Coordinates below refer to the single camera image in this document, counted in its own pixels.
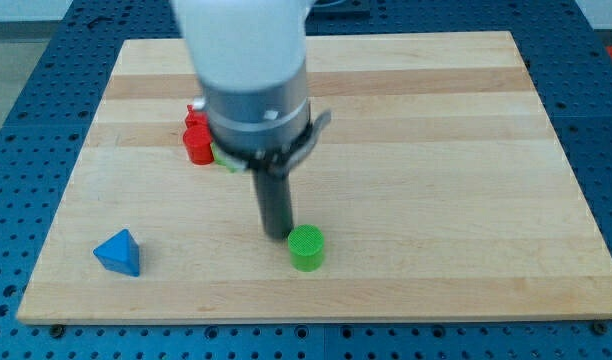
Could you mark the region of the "green block behind arm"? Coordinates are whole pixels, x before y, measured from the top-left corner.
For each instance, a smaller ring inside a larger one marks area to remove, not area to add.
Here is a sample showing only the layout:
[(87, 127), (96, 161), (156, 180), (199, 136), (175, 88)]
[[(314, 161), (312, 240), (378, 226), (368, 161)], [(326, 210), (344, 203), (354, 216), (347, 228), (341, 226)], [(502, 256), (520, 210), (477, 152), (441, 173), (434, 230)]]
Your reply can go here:
[(214, 162), (225, 167), (231, 173), (243, 172), (247, 169), (247, 163), (221, 149), (215, 142), (210, 144)]

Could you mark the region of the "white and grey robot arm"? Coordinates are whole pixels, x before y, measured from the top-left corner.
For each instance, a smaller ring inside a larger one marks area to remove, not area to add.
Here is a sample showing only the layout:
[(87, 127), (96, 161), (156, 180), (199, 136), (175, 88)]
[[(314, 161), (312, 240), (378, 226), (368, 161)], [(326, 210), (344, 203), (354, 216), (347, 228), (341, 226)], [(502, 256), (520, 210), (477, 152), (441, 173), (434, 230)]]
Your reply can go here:
[(211, 135), (241, 158), (307, 155), (305, 22), (311, 0), (172, 0)]

